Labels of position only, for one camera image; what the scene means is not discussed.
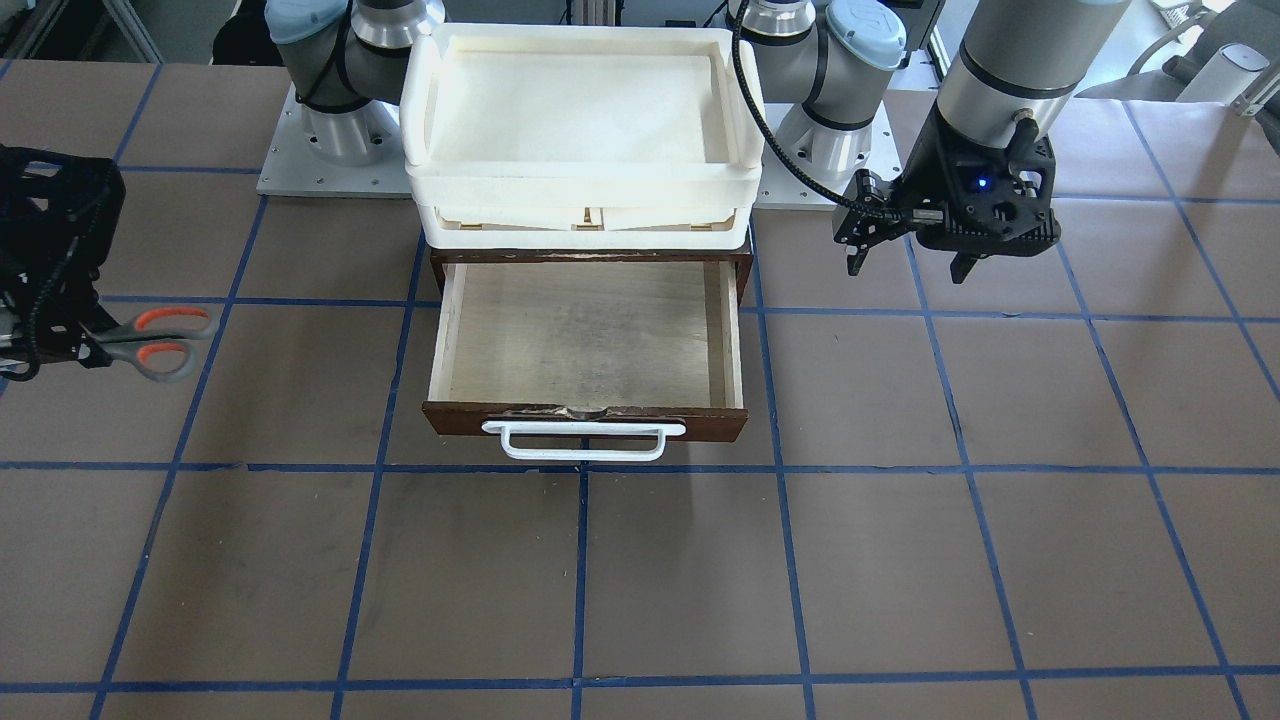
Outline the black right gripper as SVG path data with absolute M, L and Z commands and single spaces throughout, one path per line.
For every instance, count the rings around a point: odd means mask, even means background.
M 93 283 L 125 197 L 110 158 L 1 150 L 3 374 L 36 375 L 54 363 L 113 364 L 99 346 L 125 325 Z

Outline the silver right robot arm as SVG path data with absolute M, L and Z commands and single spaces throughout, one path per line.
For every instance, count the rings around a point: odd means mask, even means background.
M 383 149 L 380 122 L 403 95 L 410 49 L 445 22 L 439 1 L 265 1 L 257 33 L 291 73 L 324 167 Z M 119 165 L 44 149 L 3 149 L 3 377 L 27 382 L 54 363 L 108 366 L 111 347 L 186 351 L 174 331 L 122 324 L 99 301 L 125 199 Z

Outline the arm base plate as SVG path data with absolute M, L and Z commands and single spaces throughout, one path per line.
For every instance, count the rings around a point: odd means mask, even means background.
M 870 124 L 854 131 L 832 129 L 815 123 L 797 102 L 763 105 L 767 123 L 792 160 L 808 176 L 833 192 L 849 186 L 852 173 L 868 169 L 891 181 L 902 169 L 897 145 L 883 104 Z M 833 204 L 796 179 L 767 149 L 755 209 L 829 210 Z
M 262 163 L 268 196 L 408 199 L 398 108 L 371 101 L 326 114 L 296 101 L 291 87 Z

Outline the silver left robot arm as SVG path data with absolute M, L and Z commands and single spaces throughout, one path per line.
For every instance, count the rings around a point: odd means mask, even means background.
M 732 64 L 767 151 L 835 205 L 850 275 L 879 243 L 914 234 L 952 254 L 963 283 L 993 256 L 1033 258 L 1061 227 L 1050 128 L 1126 10 L 1125 1 L 980 1 L 899 176 L 867 167 L 893 74 L 940 1 L 727 1 Z

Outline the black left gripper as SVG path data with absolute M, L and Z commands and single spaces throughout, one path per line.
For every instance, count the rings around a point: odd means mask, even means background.
M 1032 258 L 1061 237 L 1051 208 L 1056 158 L 1036 118 L 1012 127 L 1007 145 L 986 146 L 961 136 L 932 108 L 893 184 L 872 170 L 856 170 L 845 196 L 859 209 L 835 215 L 835 242 L 846 247 L 846 269 L 858 277 L 874 246 L 913 229 L 908 215 L 940 209 L 940 224 L 918 225 L 918 241 L 956 252 L 948 265 L 954 284 L 993 255 Z

